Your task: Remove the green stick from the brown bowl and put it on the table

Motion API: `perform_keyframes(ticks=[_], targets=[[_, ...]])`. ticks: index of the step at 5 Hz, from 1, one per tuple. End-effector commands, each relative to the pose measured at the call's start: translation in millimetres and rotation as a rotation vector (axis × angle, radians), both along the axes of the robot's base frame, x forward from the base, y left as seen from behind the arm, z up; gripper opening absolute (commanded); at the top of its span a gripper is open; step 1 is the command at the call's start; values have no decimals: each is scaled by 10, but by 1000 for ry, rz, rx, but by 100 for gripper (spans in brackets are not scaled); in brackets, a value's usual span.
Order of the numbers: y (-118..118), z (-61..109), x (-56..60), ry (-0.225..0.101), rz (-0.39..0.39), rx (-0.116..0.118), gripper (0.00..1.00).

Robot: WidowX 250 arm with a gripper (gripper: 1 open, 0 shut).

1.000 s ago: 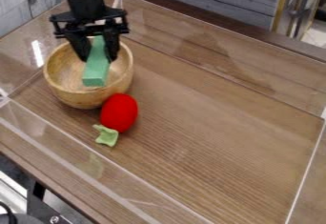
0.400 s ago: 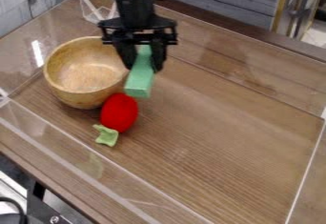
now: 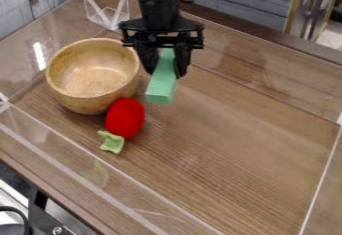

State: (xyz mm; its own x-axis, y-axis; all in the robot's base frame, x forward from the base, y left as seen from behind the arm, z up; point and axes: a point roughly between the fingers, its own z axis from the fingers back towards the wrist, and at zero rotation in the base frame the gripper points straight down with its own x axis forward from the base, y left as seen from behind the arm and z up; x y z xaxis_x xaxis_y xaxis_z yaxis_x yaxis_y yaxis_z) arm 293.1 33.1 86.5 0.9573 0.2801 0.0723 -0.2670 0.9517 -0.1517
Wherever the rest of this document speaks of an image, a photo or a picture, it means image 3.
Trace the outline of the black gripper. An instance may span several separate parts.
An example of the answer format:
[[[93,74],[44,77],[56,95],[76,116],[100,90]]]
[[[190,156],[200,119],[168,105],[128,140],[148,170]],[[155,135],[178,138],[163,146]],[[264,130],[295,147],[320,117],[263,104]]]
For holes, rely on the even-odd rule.
[[[170,29],[148,29],[143,19],[131,19],[119,23],[123,46],[135,49],[144,70],[152,74],[159,61],[157,48],[172,48],[175,54],[174,70],[176,78],[187,74],[191,61],[191,49],[204,47],[204,25],[178,17]]]

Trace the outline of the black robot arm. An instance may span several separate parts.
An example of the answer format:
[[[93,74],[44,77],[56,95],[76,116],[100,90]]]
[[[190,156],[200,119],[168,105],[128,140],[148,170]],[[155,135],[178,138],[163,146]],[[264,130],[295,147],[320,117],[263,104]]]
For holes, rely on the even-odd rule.
[[[119,23],[124,47],[132,47],[144,70],[152,74],[160,59],[159,50],[174,51],[172,69],[176,78],[187,74],[191,54],[204,47],[204,25],[184,18],[180,0],[137,0],[141,16]]]

